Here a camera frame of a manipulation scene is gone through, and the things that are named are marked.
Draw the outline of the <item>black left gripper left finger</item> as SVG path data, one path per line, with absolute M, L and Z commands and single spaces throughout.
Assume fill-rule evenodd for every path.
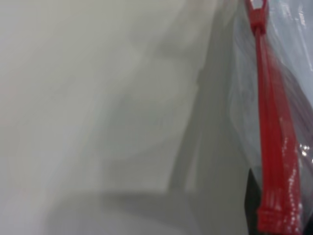
M 259 235 L 257 228 L 257 210 L 260 205 L 260 188 L 252 170 L 248 172 L 246 194 L 245 194 L 245 215 L 249 235 Z

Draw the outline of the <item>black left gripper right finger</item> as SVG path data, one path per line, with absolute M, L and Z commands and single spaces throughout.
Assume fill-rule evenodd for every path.
M 313 220 L 307 223 L 302 235 L 313 235 Z

